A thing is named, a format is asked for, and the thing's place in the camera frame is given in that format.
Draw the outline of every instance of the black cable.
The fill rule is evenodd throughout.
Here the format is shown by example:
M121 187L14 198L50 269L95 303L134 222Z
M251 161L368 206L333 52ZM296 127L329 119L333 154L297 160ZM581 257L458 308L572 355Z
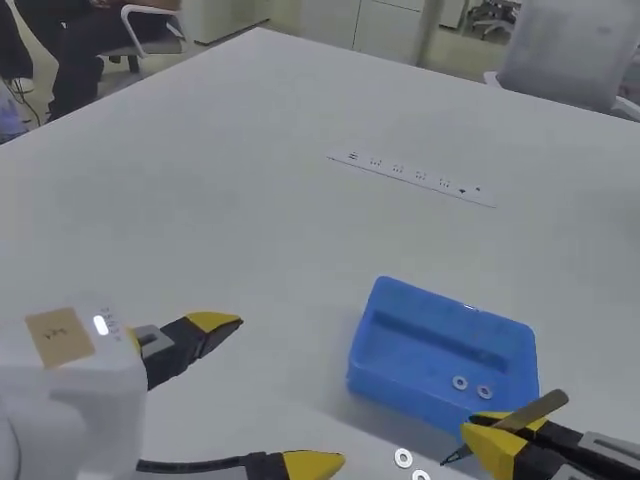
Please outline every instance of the black cable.
M33 108L31 106L31 104L27 101L27 99L25 97L26 94L22 90L22 87L20 86L19 82L16 82L17 93L13 90L13 88L11 88L11 85L8 82L5 81L5 85L7 86L7 89L11 92L11 95L13 96L13 99L16 102L18 102L18 104L26 106L31 111L33 116L35 117L36 122L38 124L38 127L41 127L42 126L42 122L40 121L40 116L36 112L35 108Z

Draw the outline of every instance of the small washer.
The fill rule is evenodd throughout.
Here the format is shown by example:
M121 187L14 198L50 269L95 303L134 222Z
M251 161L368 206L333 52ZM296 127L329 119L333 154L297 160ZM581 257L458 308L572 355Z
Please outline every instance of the small washer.
M469 386L469 382L467 382L467 379L460 375L456 375L455 377L453 377L451 383L453 384L453 388L455 388L456 390L466 390Z
M416 470L411 475L411 480L431 480L431 477L424 470Z
M491 400L493 398L493 392L486 385L478 385L478 396L485 400Z
M400 468L409 468L413 465L413 455L411 455L411 452L406 448L399 448L396 450L395 460L396 465Z

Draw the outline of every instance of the gray chair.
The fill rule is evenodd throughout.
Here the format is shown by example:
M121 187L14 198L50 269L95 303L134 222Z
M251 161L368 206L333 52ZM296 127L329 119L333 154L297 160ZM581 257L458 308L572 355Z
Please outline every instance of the gray chair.
M129 15L138 12L147 15L168 15L167 31L162 38L153 42L142 43L136 36L135 31L129 22ZM185 53L192 45L191 38L181 20L181 12L173 10L163 10L155 7L145 7L141 5L128 4L122 8L122 22L124 23L133 45L109 52L104 52L102 56L109 57L114 63L120 63L125 57L129 62L129 71L132 74L140 75L140 64L138 58L145 58L150 55L179 55Z
M638 0L524 0L505 61L485 82L640 121L640 107L617 96L638 44Z

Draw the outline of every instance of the blue tray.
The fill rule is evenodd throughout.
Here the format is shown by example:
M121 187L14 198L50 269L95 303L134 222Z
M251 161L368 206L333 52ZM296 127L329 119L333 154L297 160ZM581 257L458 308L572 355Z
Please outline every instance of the blue tray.
M380 277L353 340L347 386L460 438L471 413L538 398L535 336L508 318Z

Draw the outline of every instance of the label sticker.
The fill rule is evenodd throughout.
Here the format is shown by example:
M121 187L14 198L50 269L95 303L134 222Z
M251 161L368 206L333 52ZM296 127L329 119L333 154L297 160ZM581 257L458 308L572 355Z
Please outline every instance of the label sticker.
M28 315L25 322L45 370L96 353L89 334L73 308Z

